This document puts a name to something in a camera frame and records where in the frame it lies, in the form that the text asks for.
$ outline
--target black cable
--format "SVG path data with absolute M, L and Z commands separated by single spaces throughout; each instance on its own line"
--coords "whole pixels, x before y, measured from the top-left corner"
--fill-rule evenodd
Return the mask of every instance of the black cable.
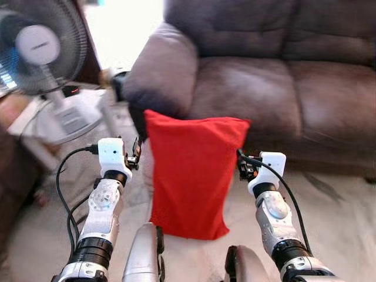
M 71 218 L 73 218 L 73 220 L 74 220 L 74 217 L 73 217 L 73 213 L 75 212 L 75 210 L 81 205 L 81 204 L 83 204 L 88 198 L 90 197 L 90 193 L 85 197 L 85 198 L 83 198 L 81 201 L 79 201 L 70 211 L 69 211 L 69 213 L 68 213 L 68 216 L 67 216 L 67 218 L 66 218 L 66 228 L 68 229 L 68 230 L 70 230 L 70 232 L 72 232 L 71 231 Z M 72 258 L 72 256 L 73 256 L 73 253 L 75 252 L 75 249 L 73 248 L 70 248 L 70 256 L 69 256 L 69 259 L 71 259 Z
M 293 195 L 293 192 L 291 191 L 291 189 L 289 188 L 289 186 L 287 185 L 287 183 L 283 180 L 282 176 L 280 176 L 278 174 L 278 172 L 276 172 L 274 169 L 272 169 L 270 166 L 268 166 L 267 164 L 259 161 L 259 160 L 255 160 L 251 157 L 247 157 L 247 156 L 242 156 L 242 158 L 244 160 L 247 160 L 248 162 L 250 163 L 253 163 L 255 164 L 256 166 L 263 166 L 265 168 L 267 168 L 268 170 L 270 170 L 271 172 L 273 172 L 273 174 L 275 176 L 278 177 L 278 179 L 282 182 L 283 186 L 286 188 L 288 194 L 290 195 L 290 198 L 291 198 L 291 201 L 293 201 L 293 204 L 294 204 L 294 207 L 295 207 L 295 210 L 296 210 L 296 213 L 298 215 L 298 219 L 299 219 L 299 225 L 300 225 L 300 229 L 301 229 L 301 234 L 303 235 L 303 239 L 304 239 L 304 244 L 305 244 L 305 247 L 307 248 L 307 251 L 310 252 L 310 254 L 312 254 L 312 250 L 311 250 L 311 247 L 310 247 L 310 244 L 308 242 L 308 237 L 307 237 L 307 233 L 306 233 L 306 228 L 304 227 L 304 222 L 303 222 L 303 217 L 301 216 L 301 212 L 300 212 L 300 209 L 299 209 L 299 205 L 298 203 L 296 202 L 296 199 Z
M 44 95 L 44 94 L 48 94 L 48 93 L 51 93 L 51 92 L 54 92 L 54 91 L 61 90 L 70 81 L 66 80 L 66 79 L 64 79 L 64 80 L 58 79 L 58 80 L 56 80 L 56 82 L 61 82 L 61 83 L 57 87 L 54 87 L 54 88 L 51 88 L 51 89 L 48 89 L 48 90 L 38 90 L 33 96 Z
M 58 171 L 56 172 L 56 191 L 58 192 L 58 195 L 59 195 L 59 198 L 66 210 L 66 212 L 68 213 L 68 217 L 69 217 L 69 220 L 70 222 L 72 222 L 72 226 L 73 226 L 73 229 L 75 231 L 75 234 L 76 234 L 76 238 L 78 238 L 78 235 L 79 235 L 79 232 L 78 232 L 78 227 L 77 227 L 77 222 L 75 221 L 75 219 L 73 218 L 72 216 L 72 213 L 70 211 L 70 208 L 68 206 L 68 204 L 66 203 L 65 199 L 64 199 L 64 196 L 63 194 L 61 193 L 61 190 L 60 190 L 60 183 L 59 183 L 59 179 L 60 179 L 60 174 L 61 174 L 61 170 L 63 168 L 63 165 L 65 164 L 65 162 L 71 157 L 73 156 L 74 154 L 78 153 L 78 152 L 83 152 L 83 151 L 88 151 L 88 152 L 91 152 L 95 155 L 98 154 L 98 145 L 91 145 L 91 146 L 88 146 L 88 147 L 83 147 L 83 148 L 80 148 L 80 149 L 76 149 L 74 151 L 71 151 L 69 154 L 67 154 L 64 159 L 61 161 L 60 163 L 60 166 L 58 168 Z M 70 252 L 71 254 L 74 252 L 75 250 L 75 239 L 73 238 L 73 234 L 72 234 L 72 231 L 71 231 L 71 225 L 70 223 L 68 222 L 67 224 L 67 228 L 68 228 L 68 236 L 69 236 L 69 241 L 70 241 Z
M 81 222 L 84 222 L 89 216 L 89 213 L 84 214 L 82 217 L 76 220 L 77 224 L 80 225 Z
M 66 171 L 66 168 L 63 169 L 63 170 L 60 172 L 60 174 L 63 173 L 63 172 L 65 172 L 65 171 Z M 54 174 L 56 174 L 56 172 L 55 172 L 55 171 L 51 171 L 51 172 L 46 172 L 44 175 L 45 175 L 45 176 L 52 176 L 52 175 L 54 175 Z

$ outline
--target couch backrest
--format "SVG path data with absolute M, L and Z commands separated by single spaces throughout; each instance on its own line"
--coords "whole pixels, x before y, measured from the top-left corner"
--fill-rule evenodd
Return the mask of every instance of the couch backrest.
M 294 1 L 165 0 L 164 18 L 193 39 L 201 56 L 275 58 Z
M 372 65 L 375 36 L 376 0 L 298 0 L 283 57 Z
M 373 64 L 376 0 L 164 0 L 164 9 L 201 56 Z

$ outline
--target floor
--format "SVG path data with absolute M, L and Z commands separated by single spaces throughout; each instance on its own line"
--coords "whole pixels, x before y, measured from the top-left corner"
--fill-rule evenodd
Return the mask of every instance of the floor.
M 136 135 L 126 105 L 118 104 L 113 111 L 130 151 Z M 64 146 L 61 155 L 106 135 L 105 127 L 100 125 Z M 134 173 L 131 184 L 127 186 L 126 208 L 120 217 L 120 234 L 109 268 L 110 282 L 121 281 L 133 236 L 148 220 L 150 198 L 142 178 L 144 157 L 140 171 Z M 68 202 L 76 203 L 89 193 L 98 175 L 95 156 L 82 153 L 70 160 L 62 175 L 62 189 Z M 285 177 L 300 204 L 317 258 L 347 282 L 371 281 L 370 277 L 376 277 L 376 187 L 366 184 L 360 177 L 294 171 L 287 171 Z M 43 188 L 50 197 L 49 204 L 43 208 L 26 207 L 12 233 L 8 258 L 5 259 L 8 272 L 2 276 L 8 279 L 6 282 L 50 281 L 66 264 L 69 254 L 66 213 L 51 178 L 46 179 Z M 166 282 L 220 281 L 224 277 L 227 248 L 233 244 L 253 249 L 261 258 L 270 281 L 280 281 L 276 267 L 263 250 L 255 211 L 254 199 L 234 172 L 224 208 L 230 233 L 216 241 L 165 236 Z M 76 216 L 86 212 L 84 207 Z

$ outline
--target red pillow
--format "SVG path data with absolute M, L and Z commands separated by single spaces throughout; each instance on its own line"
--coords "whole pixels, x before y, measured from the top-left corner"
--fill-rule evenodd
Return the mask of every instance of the red pillow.
M 229 232 L 223 204 L 249 120 L 177 120 L 146 110 L 155 159 L 150 221 L 164 233 L 214 240 Z

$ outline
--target power cord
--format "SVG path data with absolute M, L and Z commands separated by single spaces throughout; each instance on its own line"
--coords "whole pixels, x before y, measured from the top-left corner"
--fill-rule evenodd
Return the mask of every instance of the power cord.
M 303 222 L 303 217 L 301 216 L 301 212 L 300 212 L 300 209 L 299 209 L 299 205 L 293 195 L 293 192 L 291 191 L 291 189 L 289 188 L 289 186 L 287 185 L 286 181 L 284 181 L 284 179 L 282 178 L 282 176 L 279 175 L 278 172 L 276 172 L 274 169 L 272 169 L 270 166 L 268 166 L 267 164 L 259 161 L 259 160 L 256 160 L 256 159 L 253 159 L 251 157 L 247 157 L 247 156 L 241 156 L 244 160 L 260 167 L 260 166 L 263 166 L 265 168 L 267 168 L 268 170 L 270 170 L 275 176 L 278 177 L 278 179 L 282 182 L 283 186 L 286 188 L 288 194 L 290 195 L 290 198 L 291 198 L 291 201 L 293 201 L 293 205 L 294 205 L 294 208 L 296 210 L 296 213 L 298 215 L 298 219 L 299 219 L 299 225 L 300 225 L 300 229 L 301 229 L 301 234 L 303 235 L 303 239 L 304 239 L 304 244 L 305 244 L 305 247 L 307 248 L 308 252 L 310 254 L 312 254 L 312 250 L 311 250 L 311 247 L 310 247 L 310 244 L 308 242 L 308 237 L 307 237 L 307 233 L 306 233 L 306 228 L 304 227 L 304 222 Z
M 68 234 L 72 234 L 72 230 L 71 230 L 71 219 L 75 220 L 74 217 L 73 217 L 73 213 L 74 211 L 80 206 L 82 205 L 89 197 L 90 197 L 90 194 L 89 193 L 85 198 L 83 198 L 81 201 L 79 201 L 68 213 L 68 217 L 66 218 L 66 228 L 68 229 Z M 69 255 L 69 260 L 73 257 L 73 254 L 75 252 L 75 248 L 74 248 L 74 242 L 73 242 L 73 248 L 72 248 L 72 244 L 70 245 L 71 248 L 70 248 L 70 255 Z
M 67 220 L 67 230 L 68 230 L 68 236 L 69 236 L 69 241 L 70 241 L 70 257 L 69 259 L 72 258 L 72 255 L 75 251 L 75 239 L 73 237 L 73 234 L 72 234 L 72 230 L 71 230 L 71 223 L 72 223 L 72 226 L 73 226 L 73 229 L 75 231 L 75 235 L 76 235 L 76 241 L 79 237 L 79 231 L 78 231 L 78 227 L 77 227 L 77 222 L 76 220 L 74 219 L 73 217 L 73 212 L 70 210 L 68 204 L 66 203 L 65 199 L 64 199 L 64 196 L 63 194 L 61 193 L 61 189 L 60 189 L 60 174 L 61 174 L 61 170 L 63 168 L 63 165 L 65 164 L 65 162 L 71 157 L 73 156 L 74 154 L 76 153 L 79 153 L 79 152 L 84 152 L 84 151 L 87 151 L 87 152 L 91 152 L 92 154 L 94 155 L 97 155 L 98 154 L 98 145 L 91 145 L 91 146 L 88 146 L 88 147 L 83 147 L 83 148 L 80 148 L 80 149 L 76 149 L 74 151 L 71 151 L 70 153 L 68 153 L 64 159 L 61 161 L 60 163 L 60 166 L 56 172 L 56 191 L 58 192 L 58 195 L 59 195 L 59 198 L 66 210 L 66 212 L 68 213 L 68 220 Z

